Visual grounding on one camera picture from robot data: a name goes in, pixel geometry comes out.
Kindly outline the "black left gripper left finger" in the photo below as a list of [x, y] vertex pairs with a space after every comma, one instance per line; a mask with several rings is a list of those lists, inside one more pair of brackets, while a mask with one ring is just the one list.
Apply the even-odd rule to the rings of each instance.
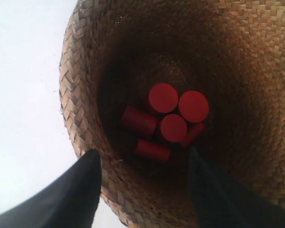
[[0, 228], [90, 228], [101, 180], [100, 154], [90, 149], [41, 192], [0, 214]]

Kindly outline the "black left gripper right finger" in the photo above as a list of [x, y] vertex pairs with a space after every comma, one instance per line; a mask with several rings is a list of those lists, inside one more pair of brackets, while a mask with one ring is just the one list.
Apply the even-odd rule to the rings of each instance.
[[285, 210], [229, 177], [190, 148], [190, 195], [201, 228], [285, 228]]

